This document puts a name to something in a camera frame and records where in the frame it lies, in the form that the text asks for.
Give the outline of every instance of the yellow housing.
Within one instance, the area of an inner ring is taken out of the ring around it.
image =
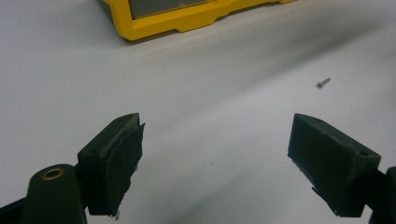
[[[211,0],[134,20],[128,0],[104,0],[109,6],[116,30],[131,41],[171,30],[186,32],[207,26],[219,17],[247,7],[276,2],[286,4],[292,1],[294,0]]]

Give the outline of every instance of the screw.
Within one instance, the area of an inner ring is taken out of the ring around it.
[[[324,80],[324,81],[322,81],[322,82],[318,82],[318,84],[317,84],[317,87],[318,87],[318,89],[322,89],[322,87],[326,84],[326,83],[328,83],[329,81],[331,80],[331,78],[326,78],[326,80]]]

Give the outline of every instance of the brass insert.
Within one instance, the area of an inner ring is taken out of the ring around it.
[[[41,179],[43,180],[52,180],[52,179],[56,179],[59,176],[64,174],[64,169],[63,168],[53,168],[48,170],[46,173],[44,173],[41,176]]]

